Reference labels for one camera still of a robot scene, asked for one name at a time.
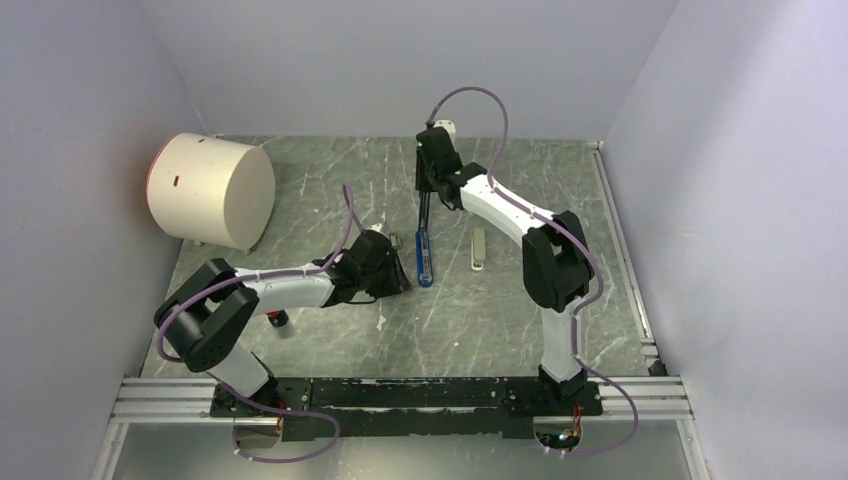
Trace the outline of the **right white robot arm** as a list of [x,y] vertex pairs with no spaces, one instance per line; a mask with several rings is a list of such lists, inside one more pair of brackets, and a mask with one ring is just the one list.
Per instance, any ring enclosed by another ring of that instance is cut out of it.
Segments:
[[451,210],[477,215],[520,246],[523,285],[542,314],[540,402],[550,413],[565,413],[587,381],[579,312],[595,276],[579,219],[570,211],[538,208],[504,188],[483,166],[463,163],[452,130],[438,122],[428,122],[416,142],[417,189],[436,194]]

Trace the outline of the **beige white stapler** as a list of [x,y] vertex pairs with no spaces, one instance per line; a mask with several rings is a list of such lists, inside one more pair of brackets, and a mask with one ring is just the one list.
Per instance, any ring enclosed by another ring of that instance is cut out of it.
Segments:
[[471,269],[481,272],[485,268],[486,261],[486,239],[482,228],[475,228],[471,241]]

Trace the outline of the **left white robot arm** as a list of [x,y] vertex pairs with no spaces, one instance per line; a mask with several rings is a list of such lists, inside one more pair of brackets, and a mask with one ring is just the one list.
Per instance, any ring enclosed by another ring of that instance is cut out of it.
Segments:
[[366,229],[351,247],[291,269],[250,271],[209,260],[159,307],[153,322],[160,347],[171,346],[189,371],[223,382],[242,408],[261,416],[276,405],[278,382],[239,344],[250,320],[284,321],[290,309],[352,304],[358,294],[373,302],[410,288],[390,238]]

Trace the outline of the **blue black stapler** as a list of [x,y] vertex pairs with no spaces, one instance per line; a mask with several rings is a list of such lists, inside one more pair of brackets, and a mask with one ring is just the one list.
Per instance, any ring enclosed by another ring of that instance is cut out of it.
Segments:
[[416,241],[416,267],[418,283],[421,287],[431,287],[434,282],[429,239],[430,193],[419,192],[418,229]]

